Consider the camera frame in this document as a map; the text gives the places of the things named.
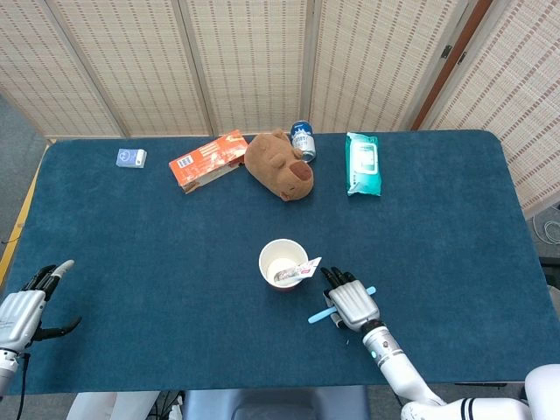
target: floor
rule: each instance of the floor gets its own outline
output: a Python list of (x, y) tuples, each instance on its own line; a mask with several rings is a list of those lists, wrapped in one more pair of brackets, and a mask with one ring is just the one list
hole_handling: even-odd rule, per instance
[[(45, 139), (0, 96), (0, 239), (10, 236), (14, 221), (37, 169)], [(560, 221), (560, 211), (550, 209), (537, 216), (537, 228), (547, 220)], [(560, 256), (560, 246), (541, 243), (532, 232), (535, 246), (542, 256)], [(0, 255), (4, 252), (0, 244)], [(517, 397), (521, 384), (506, 387), (473, 387), (436, 384), (432, 389), (444, 400), (452, 402), (463, 397)], [(73, 394), (28, 395), (22, 420), (64, 420), (72, 405)], [(372, 420), (400, 418), (400, 407), (388, 386), (369, 387)], [(10, 396), (0, 402), (0, 417), (12, 419), (18, 413), (19, 397)]]

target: small box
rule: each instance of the small box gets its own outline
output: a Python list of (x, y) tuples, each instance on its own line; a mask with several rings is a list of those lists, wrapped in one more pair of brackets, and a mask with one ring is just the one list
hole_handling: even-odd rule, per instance
[(144, 149), (119, 149), (116, 165), (122, 168), (144, 168), (146, 155)]
[(247, 142), (237, 129), (169, 163), (185, 193), (231, 172), (243, 163)]

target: can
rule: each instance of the can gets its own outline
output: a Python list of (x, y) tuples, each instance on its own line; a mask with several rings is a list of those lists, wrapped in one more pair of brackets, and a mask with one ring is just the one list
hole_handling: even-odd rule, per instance
[(312, 125), (307, 121), (302, 120), (295, 122), (294, 125), (291, 126), (290, 136), (291, 145), (304, 153), (304, 162), (311, 162), (317, 156)]

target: capybara plush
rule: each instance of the capybara plush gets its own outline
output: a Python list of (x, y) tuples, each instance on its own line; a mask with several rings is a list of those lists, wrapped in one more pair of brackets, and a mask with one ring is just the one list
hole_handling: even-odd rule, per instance
[(262, 133), (249, 143), (245, 166), (261, 184), (284, 201), (299, 200), (313, 188), (312, 168), (300, 149), (291, 147), (281, 129)]

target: robotic arm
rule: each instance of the robotic arm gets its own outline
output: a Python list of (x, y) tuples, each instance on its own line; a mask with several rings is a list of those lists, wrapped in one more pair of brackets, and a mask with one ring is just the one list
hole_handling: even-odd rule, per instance
[(59, 267), (43, 267), (21, 291), (10, 293), (0, 305), (0, 400), (18, 370), (18, 358), (33, 341), (62, 337), (81, 321), (76, 318), (62, 328), (41, 328), (41, 316), (51, 295), (73, 260)]
[(527, 405), (510, 398), (468, 398), (446, 404), (428, 387), (381, 321), (379, 308), (369, 296), (375, 289), (366, 289), (349, 272), (343, 274), (336, 267), (331, 270), (321, 269), (332, 287), (325, 292), (331, 308), (311, 317), (309, 322), (331, 315), (336, 326), (346, 326), (362, 333), (363, 345), (389, 386), (396, 395), (410, 400), (402, 408), (402, 420), (549, 420), (560, 412), (557, 399), (560, 395), (560, 365), (538, 367), (528, 375), (526, 388), (529, 403), (535, 402), (534, 417)]
[(427, 405), (445, 405), (428, 387), (383, 324), (377, 304), (361, 281), (351, 273), (342, 274), (336, 267), (332, 267), (332, 273), (324, 268), (321, 271), (332, 286), (332, 290), (326, 295), (336, 306), (344, 324), (351, 330), (362, 333), (362, 343), (395, 394)]

